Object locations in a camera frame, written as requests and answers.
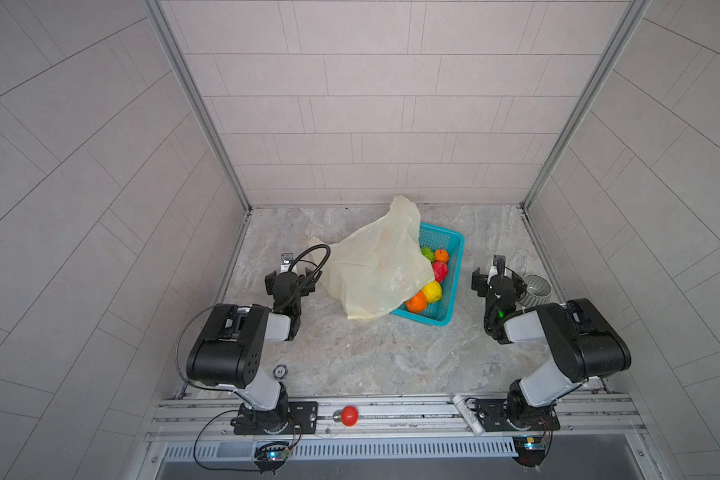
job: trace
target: blue plastic basket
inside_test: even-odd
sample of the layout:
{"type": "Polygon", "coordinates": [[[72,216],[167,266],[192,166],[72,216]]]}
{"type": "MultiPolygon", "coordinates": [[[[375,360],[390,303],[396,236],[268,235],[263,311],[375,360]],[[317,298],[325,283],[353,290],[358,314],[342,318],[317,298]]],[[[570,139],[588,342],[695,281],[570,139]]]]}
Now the blue plastic basket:
{"type": "Polygon", "coordinates": [[[430,303],[427,305],[427,309],[420,313],[408,312],[405,303],[392,313],[417,322],[429,323],[430,325],[447,325],[451,321],[451,315],[454,312],[458,273],[461,269],[461,255],[464,253],[464,236],[442,226],[422,222],[418,242],[421,246],[430,247],[432,251],[441,248],[448,251],[448,276],[441,283],[443,299],[439,302],[430,303]]]}

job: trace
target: red ball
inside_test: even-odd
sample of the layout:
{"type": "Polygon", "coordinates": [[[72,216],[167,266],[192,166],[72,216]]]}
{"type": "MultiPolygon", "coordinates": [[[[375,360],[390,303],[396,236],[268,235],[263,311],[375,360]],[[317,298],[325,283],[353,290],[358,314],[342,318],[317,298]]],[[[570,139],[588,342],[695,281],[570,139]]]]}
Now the red ball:
{"type": "Polygon", "coordinates": [[[432,271],[434,272],[434,281],[442,283],[448,275],[448,265],[441,261],[434,262],[432,264],[432,271]]]}
{"type": "Polygon", "coordinates": [[[342,423],[351,427],[358,422],[358,410],[353,406],[346,406],[342,410],[342,423]]]}

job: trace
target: green ball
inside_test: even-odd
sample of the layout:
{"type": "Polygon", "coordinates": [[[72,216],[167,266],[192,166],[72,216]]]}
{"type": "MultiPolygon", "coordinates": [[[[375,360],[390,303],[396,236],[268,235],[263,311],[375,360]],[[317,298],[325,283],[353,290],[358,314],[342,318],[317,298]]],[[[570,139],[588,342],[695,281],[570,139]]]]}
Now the green ball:
{"type": "Polygon", "coordinates": [[[434,262],[434,252],[428,246],[422,247],[422,255],[426,256],[430,262],[434,262]]]}

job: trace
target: plastic bag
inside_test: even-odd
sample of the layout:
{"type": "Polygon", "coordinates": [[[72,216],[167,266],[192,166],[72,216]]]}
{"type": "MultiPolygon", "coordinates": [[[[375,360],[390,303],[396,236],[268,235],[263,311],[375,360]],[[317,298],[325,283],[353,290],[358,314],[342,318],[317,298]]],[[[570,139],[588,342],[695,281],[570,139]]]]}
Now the plastic bag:
{"type": "MultiPolygon", "coordinates": [[[[432,264],[418,245],[421,223],[416,204],[398,195],[385,216],[330,245],[320,283],[342,302],[347,318],[377,319],[434,281],[432,264]]],[[[308,242],[322,243],[315,237],[308,242]]],[[[324,255],[312,252],[317,264],[324,255]]]]}

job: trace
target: marble table surface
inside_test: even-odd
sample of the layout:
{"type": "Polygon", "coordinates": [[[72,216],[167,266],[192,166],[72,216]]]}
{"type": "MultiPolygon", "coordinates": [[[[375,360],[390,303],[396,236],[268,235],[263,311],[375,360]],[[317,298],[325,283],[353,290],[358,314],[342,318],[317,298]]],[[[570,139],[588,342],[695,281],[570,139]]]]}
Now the marble table surface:
{"type": "MultiPolygon", "coordinates": [[[[347,320],[321,285],[302,298],[302,325],[292,342],[267,342],[260,368],[288,367],[290,396],[507,391],[513,380],[549,358],[546,342],[502,346],[483,331],[484,299],[470,289],[471,272],[487,271],[494,254],[519,274],[548,279],[516,206],[419,206],[422,221],[466,238],[451,322],[430,326],[396,315],[347,320]]],[[[225,301],[271,305],[264,275],[280,253],[297,255],[307,239],[339,242],[387,212],[386,206],[272,208],[253,211],[225,301]]],[[[195,398],[228,393],[197,392],[195,398]]]]}

